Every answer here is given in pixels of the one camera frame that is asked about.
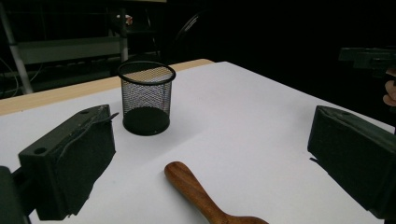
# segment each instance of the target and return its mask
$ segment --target wooden utensil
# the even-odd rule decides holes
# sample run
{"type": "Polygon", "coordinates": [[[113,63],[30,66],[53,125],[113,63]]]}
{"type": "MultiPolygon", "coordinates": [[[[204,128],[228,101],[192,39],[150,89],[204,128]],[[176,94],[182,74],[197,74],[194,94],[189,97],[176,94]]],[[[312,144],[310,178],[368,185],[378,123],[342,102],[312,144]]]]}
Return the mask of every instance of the wooden utensil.
{"type": "Polygon", "coordinates": [[[258,217],[236,217],[224,213],[209,197],[192,171],[181,161],[173,161],[164,169],[167,179],[211,224],[268,224],[258,217]]]}

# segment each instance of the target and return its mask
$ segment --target white table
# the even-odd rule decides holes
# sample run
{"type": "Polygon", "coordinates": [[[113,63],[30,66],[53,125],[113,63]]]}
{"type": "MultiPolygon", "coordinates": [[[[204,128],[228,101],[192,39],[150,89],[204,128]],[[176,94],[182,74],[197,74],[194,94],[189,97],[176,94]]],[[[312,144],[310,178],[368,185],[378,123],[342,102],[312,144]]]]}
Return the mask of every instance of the white table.
{"type": "MultiPolygon", "coordinates": [[[[107,104],[112,113],[122,111],[120,88],[1,116],[0,164],[15,171],[21,150],[78,111],[107,104]]],[[[113,161],[78,215],[62,223],[207,223],[165,178],[165,165],[182,161],[232,215],[273,224],[382,224],[309,160],[317,105],[343,109],[231,63],[177,72],[170,127],[138,136],[123,128],[122,115],[115,117],[113,161]]],[[[60,223],[40,221],[35,211],[30,219],[60,223]]]]}

